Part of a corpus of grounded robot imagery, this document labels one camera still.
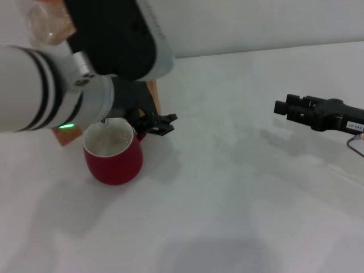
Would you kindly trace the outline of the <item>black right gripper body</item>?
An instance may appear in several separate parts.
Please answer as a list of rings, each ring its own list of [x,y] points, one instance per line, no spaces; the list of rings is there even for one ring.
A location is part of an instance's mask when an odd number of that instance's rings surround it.
[[[311,129],[319,132],[335,130],[344,133],[363,132],[363,109],[348,106],[339,99],[321,100],[310,106],[313,111]]]

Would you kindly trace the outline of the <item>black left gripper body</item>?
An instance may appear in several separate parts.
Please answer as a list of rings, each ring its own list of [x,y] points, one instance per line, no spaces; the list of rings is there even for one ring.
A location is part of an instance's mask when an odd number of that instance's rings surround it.
[[[120,77],[111,79],[114,100],[110,118],[124,118],[135,125],[139,119],[155,123],[158,117],[158,91],[155,81],[126,81]]]

